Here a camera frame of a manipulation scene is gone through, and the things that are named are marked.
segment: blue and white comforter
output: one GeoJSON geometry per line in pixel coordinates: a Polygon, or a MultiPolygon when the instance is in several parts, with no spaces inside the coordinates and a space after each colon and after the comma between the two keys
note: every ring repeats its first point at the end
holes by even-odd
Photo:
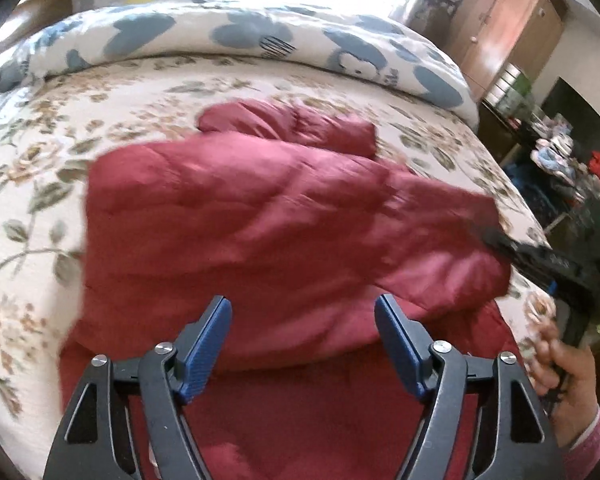
{"type": "Polygon", "coordinates": [[[161,2],[89,10],[24,41],[0,69],[0,90],[175,52],[303,63],[412,94],[456,113],[471,127],[478,122],[461,72],[429,40],[390,20],[311,6],[245,9],[161,2]]]}

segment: blue gripper pad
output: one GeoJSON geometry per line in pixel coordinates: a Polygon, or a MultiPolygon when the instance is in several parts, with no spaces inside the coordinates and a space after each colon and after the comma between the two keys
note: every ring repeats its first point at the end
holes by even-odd
{"type": "Polygon", "coordinates": [[[390,294],[378,298],[374,316],[384,350],[402,385],[421,402],[426,400],[437,381],[429,333],[417,321],[409,320],[390,294]]]}
{"type": "Polygon", "coordinates": [[[182,404],[189,404],[193,398],[205,389],[211,370],[216,364],[216,359],[224,343],[231,325],[232,309],[229,300],[217,297],[209,305],[197,323],[185,327],[181,336],[193,335],[190,350],[183,358],[184,373],[182,384],[175,391],[182,404]]]}

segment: human hand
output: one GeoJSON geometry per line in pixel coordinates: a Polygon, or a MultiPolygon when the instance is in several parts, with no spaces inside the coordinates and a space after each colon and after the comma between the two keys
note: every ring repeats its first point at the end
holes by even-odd
{"type": "Polygon", "coordinates": [[[588,346],[578,349],[561,342],[555,323],[543,325],[540,334],[536,357],[530,364],[530,376],[538,396],[558,387],[560,378],[551,368],[552,364],[569,374],[563,385],[566,393],[551,416],[558,446],[565,447],[584,433],[598,414],[596,362],[588,346]]]}

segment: bed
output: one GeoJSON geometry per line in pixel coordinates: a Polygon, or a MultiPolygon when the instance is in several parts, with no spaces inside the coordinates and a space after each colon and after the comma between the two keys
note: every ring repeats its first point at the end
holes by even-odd
{"type": "MultiPolygon", "coordinates": [[[[0,68],[0,442],[29,478],[42,477],[61,415],[56,360],[80,311],[90,163],[124,144],[195,135],[205,107],[235,98],[358,114],[376,125],[379,156],[493,196],[509,235],[546,243],[472,131],[458,67],[408,28],[216,2],[71,16],[0,68]]],[[[530,355],[553,301],[514,272],[498,305],[530,355]]]]}

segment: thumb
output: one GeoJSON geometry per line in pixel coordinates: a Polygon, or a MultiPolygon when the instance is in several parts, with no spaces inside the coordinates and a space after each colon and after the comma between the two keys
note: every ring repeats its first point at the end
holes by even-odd
{"type": "Polygon", "coordinates": [[[579,349],[554,339],[550,343],[552,361],[577,380],[595,378],[596,364],[587,346],[579,349]]]}

